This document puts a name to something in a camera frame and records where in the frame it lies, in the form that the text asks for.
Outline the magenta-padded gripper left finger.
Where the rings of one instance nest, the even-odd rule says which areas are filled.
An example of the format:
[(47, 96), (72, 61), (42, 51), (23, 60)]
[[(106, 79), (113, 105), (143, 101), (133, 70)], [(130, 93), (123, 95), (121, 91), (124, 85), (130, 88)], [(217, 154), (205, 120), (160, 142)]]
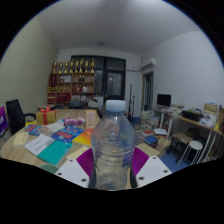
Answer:
[(88, 149), (77, 159), (68, 159), (55, 175), (78, 186), (94, 189), (96, 172), (92, 149)]

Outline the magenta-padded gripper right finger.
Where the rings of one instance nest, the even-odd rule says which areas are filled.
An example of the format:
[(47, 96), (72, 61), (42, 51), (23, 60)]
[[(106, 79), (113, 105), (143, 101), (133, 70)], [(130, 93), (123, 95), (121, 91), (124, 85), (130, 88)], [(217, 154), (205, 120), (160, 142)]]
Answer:
[(134, 149), (130, 171), (132, 188), (146, 186), (171, 174), (171, 170), (157, 156), (148, 156), (139, 148)]

